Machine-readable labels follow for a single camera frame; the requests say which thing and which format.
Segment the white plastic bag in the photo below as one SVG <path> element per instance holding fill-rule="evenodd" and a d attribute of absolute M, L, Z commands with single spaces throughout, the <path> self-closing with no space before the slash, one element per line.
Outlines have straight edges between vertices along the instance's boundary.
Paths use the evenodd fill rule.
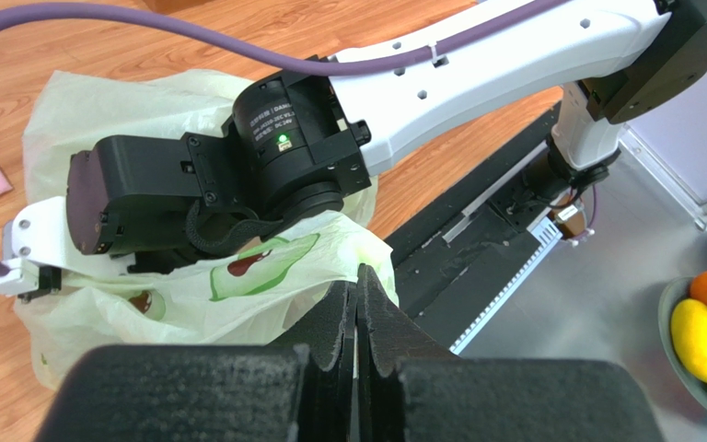
<path fill-rule="evenodd" d="M 215 71 L 140 84 L 55 73 L 24 133 L 28 201 L 63 195 L 70 156 L 105 136 L 220 136 L 233 99 L 248 84 Z M 303 220 L 225 260 L 107 281 L 66 273 L 60 294 L 16 303 L 38 380 L 56 389 L 81 355 L 111 343 L 268 343 L 330 282 L 356 281 L 360 263 L 376 269 L 396 304 L 391 249 L 363 228 L 374 212 L 376 183 L 346 198 L 342 214 Z"/>
<path fill-rule="evenodd" d="M 362 262 L 375 268 L 397 304 L 390 253 L 347 216 L 326 212 L 237 257 L 169 275 L 108 282 L 70 276 L 63 284 L 72 293 L 16 303 L 16 313 L 32 339 L 38 380 L 56 389 L 81 355 L 103 344 L 269 343 L 332 281 L 355 282 Z"/>

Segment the lemon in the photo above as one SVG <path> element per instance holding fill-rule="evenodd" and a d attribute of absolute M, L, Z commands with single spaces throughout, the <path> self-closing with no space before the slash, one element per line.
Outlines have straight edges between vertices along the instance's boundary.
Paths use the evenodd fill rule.
<path fill-rule="evenodd" d="M 669 331 L 680 362 L 707 383 L 707 306 L 696 299 L 680 301 L 672 311 Z"/>

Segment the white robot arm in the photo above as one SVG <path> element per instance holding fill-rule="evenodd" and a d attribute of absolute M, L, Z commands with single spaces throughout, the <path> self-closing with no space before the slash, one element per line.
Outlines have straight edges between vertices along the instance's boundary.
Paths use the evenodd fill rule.
<path fill-rule="evenodd" d="M 623 122 L 671 99 L 707 70 L 707 0 L 557 2 L 486 38 L 438 52 L 437 41 L 528 3 L 488 0 L 412 34 L 327 59 L 358 62 L 426 47 L 432 52 L 427 62 L 359 76 L 283 71 L 267 77 L 239 97 L 222 139 L 101 140 L 72 159 L 66 198 L 32 204 L 6 227 L 11 244 L 4 258 L 11 258 L 13 271 L 0 276 L 0 293 L 34 291 L 41 285 L 38 269 L 45 267 L 110 277 L 138 268 L 139 253 L 180 245 L 198 252 L 188 262 L 225 256 L 223 250 L 242 239 L 268 237 L 302 217 L 339 210 L 343 196 L 369 185 L 368 176 L 438 135 L 563 85 L 550 152 L 528 167 L 536 173 L 528 172 L 520 181 L 525 192 L 515 196 L 515 205 L 525 198 L 546 205 L 569 187 L 581 191 L 603 179 Z M 158 145 L 158 154 L 150 150 Z M 160 179 L 140 175 L 144 164 L 161 170 Z M 141 212 L 129 209 L 133 201 Z M 147 226 L 137 217 L 144 207 L 167 221 Z M 196 232 L 204 216 L 225 226 L 228 242 Z M 239 229 L 245 224 L 249 237 Z M 151 238 L 162 242 L 150 244 Z"/>
<path fill-rule="evenodd" d="M 335 58 L 353 62 L 432 46 L 525 3 L 488 0 L 413 34 Z M 670 15 L 659 15 L 652 0 L 575 0 L 435 61 L 371 76 L 333 77 L 331 83 L 349 121 L 367 121 L 372 140 L 362 154 L 371 175 L 391 169 L 449 129 L 568 83 L 554 135 L 569 164 L 585 169 L 614 153 L 618 127 L 585 117 L 587 99 L 579 97 L 573 82 L 630 66 Z"/>

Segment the metal table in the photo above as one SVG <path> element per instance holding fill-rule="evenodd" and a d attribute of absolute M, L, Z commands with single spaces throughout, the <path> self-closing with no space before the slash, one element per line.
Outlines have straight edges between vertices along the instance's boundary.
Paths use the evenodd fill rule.
<path fill-rule="evenodd" d="M 462 353 L 613 361 L 642 385 L 667 441 L 707 441 L 707 412 L 672 371 L 656 324 L 672 279 L 707 270 L 707 230 L 630 151 L 599 186 L 596 234 L 555 247 Z"/>

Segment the cartoon avocado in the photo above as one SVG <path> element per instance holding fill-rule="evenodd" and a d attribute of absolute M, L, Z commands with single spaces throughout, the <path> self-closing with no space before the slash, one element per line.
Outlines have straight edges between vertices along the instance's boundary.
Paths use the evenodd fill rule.
<path fill-rule="evenodd" d="M 236 261 L 215 267 L 209 273 L 212 288 L 209 300 L 258 295 L 278 286 L 291 267 L 313 249 L 319 237 L 316 233 L 290 242 L 272 238 L 239 254 Z"/>
<path fill-rule="evenodd" d="M 131 297 L 128 301 L 150 320 L 162 320 L 166 316 L 166 300 L 158 292 L 145 290 L 141 295 Z"/>

